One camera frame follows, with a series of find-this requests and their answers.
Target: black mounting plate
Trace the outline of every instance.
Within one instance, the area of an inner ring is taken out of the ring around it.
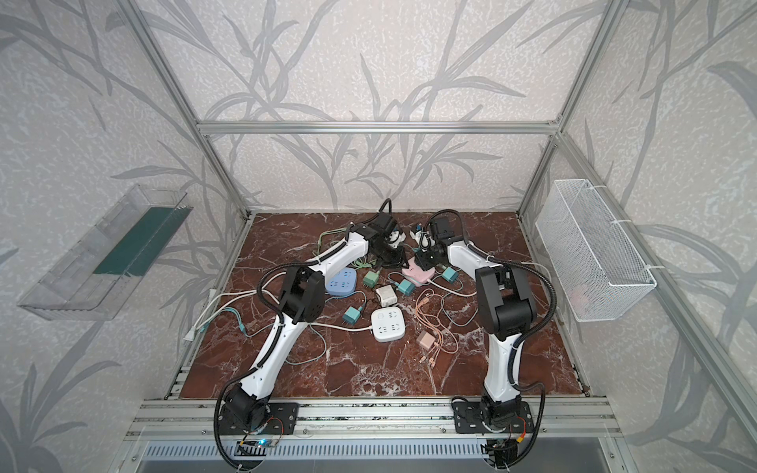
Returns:
[[[259,435],[281,435],[282,425],[284,426],[283,435],[292,435],[294,433],[294,424],[297,423],[297,412],[300,409],[300,405],[297,403],[268,403],[267,407],[270,409],[269,417],[272,415],[273,419],[268,421],[268,425],[259,433]],[[229,412],[224,404],[221,406],[221,416],[223,417],[218,421],[218,433],[220,435],[244,435],[238,425],[235,425],[231,419],[234,415]]]
[[[525,431],[530,434],[534,431],[534,419],[531,415],[531,408],[528,403],[521,401],[521,409],[518,415],[512,418],[509,428],[505,427],[503,434],[509,434],[512,429],[513,435],[523,432],[523,422],[518,417],[525,419]],[[458,434],[491,434],[484,422],[481,420],[481,402],[455,400],[452,404],[455,420],[455,432]]]

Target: green mat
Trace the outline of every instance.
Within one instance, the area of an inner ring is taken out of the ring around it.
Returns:
[[[95,274],[144,276],[191,207],[151,207],[95,268]]]

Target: white mesh basket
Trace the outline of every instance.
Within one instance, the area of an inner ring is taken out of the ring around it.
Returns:
[[[536,228],[579,322],[615,320],[657,286],[586,179],[554,181]]]

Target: blue power strip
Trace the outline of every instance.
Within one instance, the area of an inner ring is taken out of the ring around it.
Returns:
[[[326,292],[332,296],[347,296],[355,292],[357,271],[344,268],[326,285]]]

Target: power socket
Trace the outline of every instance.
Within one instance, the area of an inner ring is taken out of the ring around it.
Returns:
[[[377,341],[394,341],[405,336],[405,318],[398,307],[385,307],[371,314],[373,336]]]

